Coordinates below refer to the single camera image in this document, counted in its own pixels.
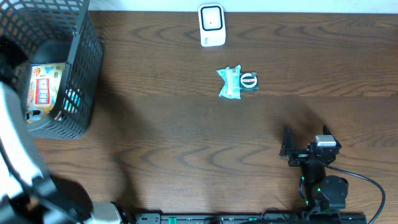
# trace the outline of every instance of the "black square outline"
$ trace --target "black square outline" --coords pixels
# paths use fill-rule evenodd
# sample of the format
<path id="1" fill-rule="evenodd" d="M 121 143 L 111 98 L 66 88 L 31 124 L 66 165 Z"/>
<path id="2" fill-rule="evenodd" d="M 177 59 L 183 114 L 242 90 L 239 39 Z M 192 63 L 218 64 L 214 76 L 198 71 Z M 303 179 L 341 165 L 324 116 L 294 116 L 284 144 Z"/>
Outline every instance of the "black square outline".
<path id="1" fill-rule="evenodd" d="M 205 29 L 205 26 L 203 25 L 203 9 L 207 9 L 207 8 L 212 8 L 212 7 L 217 7 L 220 10 L 220 20 L 221 20 L 221 26 L 220 28 L 217 29 Z M 201 27 L 204 31 L 213 31 L 213 30 L 220 30 L 223 28 L 223 15 L 221 13 L 221 8 L 219 6 L 206 6 L 200 9 L 200 17 L 201 17 Z"/>

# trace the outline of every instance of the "wooden table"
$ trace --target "wooden table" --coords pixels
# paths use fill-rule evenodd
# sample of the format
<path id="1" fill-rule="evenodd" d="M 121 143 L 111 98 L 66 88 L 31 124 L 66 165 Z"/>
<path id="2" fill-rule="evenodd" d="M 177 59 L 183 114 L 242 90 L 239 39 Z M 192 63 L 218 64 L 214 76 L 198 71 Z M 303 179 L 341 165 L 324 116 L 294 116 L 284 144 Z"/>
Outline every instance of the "wooden table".
<path id="1" fill-rule="evenodd" d="M 334 166 L 378 181 L 377 223 L 398 220 L 398 17 L 226 13 L 224 46 L 200 45 L 194 12 L 91 12 L 105 44 L 92 124 L 76 141 L 36 139 L 50 168 L 95 202 L 163 212 L 305 206 L 300 169 L 279 157 L 283 127 L 305 147 L 327 124 Z M 219 98 L 216 70 L 259 74 L 259 92 Z M 349 181 L 348 212 L 381 201 Z"/>

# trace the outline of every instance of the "food package in basket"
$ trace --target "food package in basket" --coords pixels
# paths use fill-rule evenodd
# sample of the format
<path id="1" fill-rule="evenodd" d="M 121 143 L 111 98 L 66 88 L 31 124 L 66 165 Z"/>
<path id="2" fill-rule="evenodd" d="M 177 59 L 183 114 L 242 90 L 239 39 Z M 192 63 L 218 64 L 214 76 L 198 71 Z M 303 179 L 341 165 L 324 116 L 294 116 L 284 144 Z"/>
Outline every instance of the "food package in basket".
<path id="1" fill-rule="evenodd" d="M 65 62 L 33 65 L 26 103 L 26 121 L 45 118 L 55 105 Z"/>

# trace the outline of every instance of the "gray basket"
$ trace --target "gray basket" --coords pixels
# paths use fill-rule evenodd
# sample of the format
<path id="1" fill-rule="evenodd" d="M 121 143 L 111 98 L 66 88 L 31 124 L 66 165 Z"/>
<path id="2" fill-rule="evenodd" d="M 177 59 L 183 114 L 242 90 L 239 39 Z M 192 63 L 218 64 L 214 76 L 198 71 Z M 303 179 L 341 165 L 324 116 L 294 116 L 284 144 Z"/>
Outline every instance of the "gray basket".
<path id="1" fill-rule="evenodd" d="M 0 0 L 0 36 L 15 42 L 30 61 L 16 72 L 24 113 L 30 64 L 67 59 L 53 110 L 44 119 L 28 124 L 36 137 L 79 138 L 90 121 L 103 52 L 88 13 L 89 3 Z"/>

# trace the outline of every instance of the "white backdrop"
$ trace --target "white backdrop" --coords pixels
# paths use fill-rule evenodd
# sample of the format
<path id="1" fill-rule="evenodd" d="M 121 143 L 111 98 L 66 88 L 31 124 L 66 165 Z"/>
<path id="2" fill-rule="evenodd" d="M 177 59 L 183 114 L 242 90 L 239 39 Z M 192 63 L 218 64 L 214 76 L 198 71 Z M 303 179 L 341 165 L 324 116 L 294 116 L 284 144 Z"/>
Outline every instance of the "white backdrop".
<path id="1" fill-rule="evenodd" d="M 219 3 L 226 12 L 398 13 L 398 0 L 91 0 L 90 10 L 197 11 Z"/>

